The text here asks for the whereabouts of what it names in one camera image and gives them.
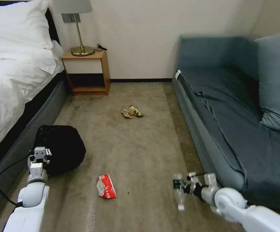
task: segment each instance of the white wall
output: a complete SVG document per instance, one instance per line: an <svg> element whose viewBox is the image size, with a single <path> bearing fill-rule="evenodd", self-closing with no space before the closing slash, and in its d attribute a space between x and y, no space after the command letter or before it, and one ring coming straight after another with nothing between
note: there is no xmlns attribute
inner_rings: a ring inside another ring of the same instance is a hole
<svg viewBox="0 0 280 232"><path fill-rule="evenodd" d="M62 47L78 46L49 0ZM81 14L84 45L108 48L112 79L171 78L180 34L249 34L264 0L91 0Z"/></svg>
<svg viewBox="0 0 280 232"><path fill-rule="evenodd" d="M252 33L267 36L280 33L280 0L266 0Z"/></svg>

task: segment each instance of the dark gray bed base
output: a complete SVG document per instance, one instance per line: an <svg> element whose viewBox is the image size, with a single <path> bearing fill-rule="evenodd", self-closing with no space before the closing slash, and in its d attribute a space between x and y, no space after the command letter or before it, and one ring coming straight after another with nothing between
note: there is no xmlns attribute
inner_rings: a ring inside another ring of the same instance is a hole
<svg viewBox="0 0 280 232"><path fill-rule="evenodd" d="M52 125L54 123L66 100L66 97L67 91L65 83L63 80L60 80L42 108L28 123L16 142L0 161L0 172L7 166L15 163L28 154L29 150L33 146L37 129L43 124ZM0 177L0 187L4 192L9 190L12 183L25 166L27 166L27 160L23 160L22 162L14 165Z"/></svg>
<svg viewBox="0 0 280 232"><path fill-rule="evenodd" d="M227 163L193 108L180 83L180 79L176 80L173 78L172 84L204 171L207 173L215 173L217 179L223 180L221 183L223 186L241 190L245 182L244 177L240 173L235 172Z"/></svg>

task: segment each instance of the red food wrapper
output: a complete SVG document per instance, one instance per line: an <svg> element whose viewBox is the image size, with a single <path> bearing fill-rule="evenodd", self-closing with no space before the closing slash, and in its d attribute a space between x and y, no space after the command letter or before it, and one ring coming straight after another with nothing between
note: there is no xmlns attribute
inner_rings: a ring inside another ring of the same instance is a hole
<svg viewBox="0 0 280 232"><path fill-rule="evenodd" d="M105 199L116 198L116 192L114 190L114 186L109 174L99 176L97 178L96 186L99 192L99 196Z"/></svg>

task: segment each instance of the brass lamp base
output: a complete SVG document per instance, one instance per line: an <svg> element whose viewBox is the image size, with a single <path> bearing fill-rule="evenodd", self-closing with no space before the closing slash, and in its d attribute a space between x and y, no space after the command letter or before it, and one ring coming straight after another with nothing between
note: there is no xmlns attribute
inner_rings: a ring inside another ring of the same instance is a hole
<svg viewBox="0 0 280 232"><path fill-rule="evenodd" d="M71 54L75 55L75 56L87 56L87 55L91 55L95 52L95 49L92 47L86 47L83 46L83 49L81 49L81 47L74 47L71 49Z"/></svg>

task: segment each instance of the black backpack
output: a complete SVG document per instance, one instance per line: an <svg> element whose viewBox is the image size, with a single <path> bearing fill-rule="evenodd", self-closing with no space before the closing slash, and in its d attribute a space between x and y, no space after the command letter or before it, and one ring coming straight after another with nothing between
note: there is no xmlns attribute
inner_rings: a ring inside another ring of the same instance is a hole
<svg viewBox="0 0 280 232"><path fill-rule="evenodd" d="M49 176L60 175L77 168L83 161L86 149L76 128L72 126L39 127L33 149L35 147L49 148L52 155L45 169Z"/></svg>

